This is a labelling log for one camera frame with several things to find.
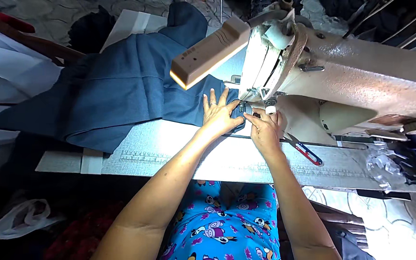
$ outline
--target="dark blue fabric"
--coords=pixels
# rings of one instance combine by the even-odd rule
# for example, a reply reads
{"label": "dark blue fabric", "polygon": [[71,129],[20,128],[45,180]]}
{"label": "dark blue fabric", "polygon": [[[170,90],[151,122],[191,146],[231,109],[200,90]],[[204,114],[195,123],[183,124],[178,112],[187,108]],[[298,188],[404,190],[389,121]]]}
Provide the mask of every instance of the dark blue fabric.
{"label": "dark blue fabric", "polygon": [[[203,93],[209,95],[213,88],[219,98],[224,84],[208,75],[184,91],[169,71],[174,57],[205,38],[207,26],[191,4],[173,3],[167,27],[158,33],[132,34],[102,54],[63,69],[52,89],[1,112],[0,129],[113,153],[139,122],[163,118],[202,126]],[[236,100],[238,94],[229,90],[227,101]],[[237,116],[241,116],[238,107],[232,113]]]}

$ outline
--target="white plastic bag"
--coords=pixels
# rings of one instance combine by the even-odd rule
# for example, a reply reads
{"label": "white plastic bag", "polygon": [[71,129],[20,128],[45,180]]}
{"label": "white plastic bag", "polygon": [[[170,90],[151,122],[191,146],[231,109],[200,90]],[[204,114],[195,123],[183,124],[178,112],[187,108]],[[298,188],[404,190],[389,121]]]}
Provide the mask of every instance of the white plastic bag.
{"label": "white plastic bag", "polygon": [[[42,213],[35,215],[35,203],[37,202],[45,204],[45,207]],[[18,238],[34,230],[65,220],[62,216],[48,218],[49,214],[51,214],[51,208],[45,199],[31,199],[13,207],[8,214],[0,219],[0,239]],[[14,223],[16,218],[20,217],[23,217],[23,222]]]}

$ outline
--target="blue pajama shirt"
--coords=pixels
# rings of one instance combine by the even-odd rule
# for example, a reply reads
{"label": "blue pajama shirt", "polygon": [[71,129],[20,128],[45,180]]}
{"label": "blue pajama shirt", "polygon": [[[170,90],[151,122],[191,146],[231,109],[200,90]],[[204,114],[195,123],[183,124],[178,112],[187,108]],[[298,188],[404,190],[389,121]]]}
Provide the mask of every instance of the blue pajama shirt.
{"label": "blue pajama shirt", "polygon": [[245,184],[229,208],[219,181],[192,180],[161,260],[280,259],[272,184]]}

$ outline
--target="clear plastic bag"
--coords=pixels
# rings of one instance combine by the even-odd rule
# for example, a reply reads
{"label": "clear plastic bag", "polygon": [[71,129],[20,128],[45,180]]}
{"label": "clear plastic bag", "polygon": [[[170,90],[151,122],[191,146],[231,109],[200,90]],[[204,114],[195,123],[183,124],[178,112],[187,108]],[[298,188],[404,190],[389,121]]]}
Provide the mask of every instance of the clear plastic bag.
{"label": "clear plastic bag", "polygon": [[375,166],[385,170],[392,175],[401,177],[398,179],[398,182],[403,183],[404,178],[401,173],[401,167],[389,156],[395,155],[404,159],[405,157],[396,154],[393,150],[388,149],[386,143],[374,143],[368,144],[367,146],[370,152],[366,159],[367,170],[372,173],[372,177],[378,182],[378,185],[386,192],[390,192],[392,190],[391,185],[393,183],[392,180],[389,180],[387,176],[384,176],[381,173],[378,174],[379,172],[373,171],[372,169]]}
{"label": "clear plastic bag", "polygon": [[[45,204],[44,210],[35,214],[40,204]],[[49,214],[51,214],[51,208],[45,199],[31,199],[18,204],[0,219],[0,239],[18,238],[65,220],[63,216],[48,218]]]}

